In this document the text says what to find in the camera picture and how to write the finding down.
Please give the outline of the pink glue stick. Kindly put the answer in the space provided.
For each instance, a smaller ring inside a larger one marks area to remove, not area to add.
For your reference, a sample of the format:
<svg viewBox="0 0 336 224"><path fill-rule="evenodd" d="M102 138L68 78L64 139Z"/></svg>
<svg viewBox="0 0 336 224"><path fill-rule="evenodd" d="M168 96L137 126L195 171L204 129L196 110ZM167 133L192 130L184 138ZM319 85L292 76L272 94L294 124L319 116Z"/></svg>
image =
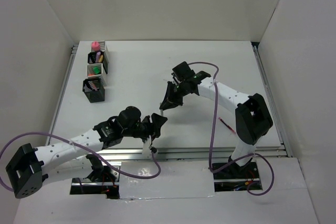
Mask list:
<svg viewBox="0 0 336 224"><path fill-rule="evenodd" d="M91 51L99 51L100 50L100 44L98 41L93 41L91 43Z"/></svg>

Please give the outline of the pink pen refill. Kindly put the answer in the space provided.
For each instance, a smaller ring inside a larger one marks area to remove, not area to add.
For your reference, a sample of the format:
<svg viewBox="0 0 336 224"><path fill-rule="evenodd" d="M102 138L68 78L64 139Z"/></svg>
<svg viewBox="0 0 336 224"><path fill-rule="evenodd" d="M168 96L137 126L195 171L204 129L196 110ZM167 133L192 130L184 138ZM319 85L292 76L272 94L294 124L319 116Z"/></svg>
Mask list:
<svg viewBox="0 0 336 224"><path fill-rule="evenodd" d="M94 91L98 90L97 87L95 86L95 84L92 81L89 81L89 85L90 85L91 90L94 90Z"/></svg>

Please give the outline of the green capped black highlighter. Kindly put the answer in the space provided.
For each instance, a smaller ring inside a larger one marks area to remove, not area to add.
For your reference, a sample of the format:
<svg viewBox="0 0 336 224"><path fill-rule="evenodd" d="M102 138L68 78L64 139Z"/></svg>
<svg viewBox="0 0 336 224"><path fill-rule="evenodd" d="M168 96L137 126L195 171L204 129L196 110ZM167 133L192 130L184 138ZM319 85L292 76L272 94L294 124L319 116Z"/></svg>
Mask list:
<svg viewBox="0 0 336 224"><path fill-rule="evenodd" d="M97 75L101 73L101 69L99 67L93 67L92 72L94 75Z"/></svg>

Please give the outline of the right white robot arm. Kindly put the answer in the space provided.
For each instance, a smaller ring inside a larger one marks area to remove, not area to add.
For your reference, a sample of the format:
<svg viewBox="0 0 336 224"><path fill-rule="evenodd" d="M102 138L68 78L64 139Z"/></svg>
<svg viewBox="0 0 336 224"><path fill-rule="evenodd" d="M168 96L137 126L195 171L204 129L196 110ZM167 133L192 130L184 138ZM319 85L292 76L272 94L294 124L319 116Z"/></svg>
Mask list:
<svg viewBox="0 0 336 224"><path fill-rule="evenodd" d="M183 105L183 98L189 94L208 98L215 102L211 147L214 144L215 123L218 106L222 106L235 116L235 129L239 138L230 156L233 161L229 172L235 178L247 172L247 164L256 150L256 144L273 126L273 120L264 97L241 93L216 81L216 75L200 71L195 73L190 64L183 61L172 69L173 80L167 83L167 90L160 110L165 111Z"/></svg>

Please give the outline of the red pen refill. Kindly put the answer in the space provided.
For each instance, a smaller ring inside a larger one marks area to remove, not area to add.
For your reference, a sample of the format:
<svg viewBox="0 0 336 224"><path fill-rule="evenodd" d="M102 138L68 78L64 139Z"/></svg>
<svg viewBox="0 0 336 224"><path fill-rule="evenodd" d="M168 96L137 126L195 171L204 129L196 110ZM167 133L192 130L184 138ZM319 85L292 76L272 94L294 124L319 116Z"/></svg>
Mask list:
<svg viewBox="0 0 336 224"><path fill-rule="evenodd" d="M230 127L222 118L218 117L218 119L234 134L236 134L235 130Z"/></svg>

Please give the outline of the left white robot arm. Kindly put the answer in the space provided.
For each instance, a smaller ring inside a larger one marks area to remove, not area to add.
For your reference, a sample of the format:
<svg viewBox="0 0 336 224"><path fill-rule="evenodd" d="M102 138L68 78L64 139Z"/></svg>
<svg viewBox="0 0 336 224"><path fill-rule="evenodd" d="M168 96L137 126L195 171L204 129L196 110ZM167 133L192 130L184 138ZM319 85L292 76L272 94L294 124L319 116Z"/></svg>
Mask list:
<svg viewBox="0 0 336 224"><path fill-rule="evenodd" d="M56 144L32 147L30 143L18 148L6 166L10 186L15 198L26 198L44 185L70 178L88 178L93 182L103 177L104 166L109 163L98 152L121 143L123 138L141 139L143 152L155 160L157 149L152 146L160 137L167 118L153 113L141 118L138 108L129 106L89 131L69 140L50 134Z"/></svg>

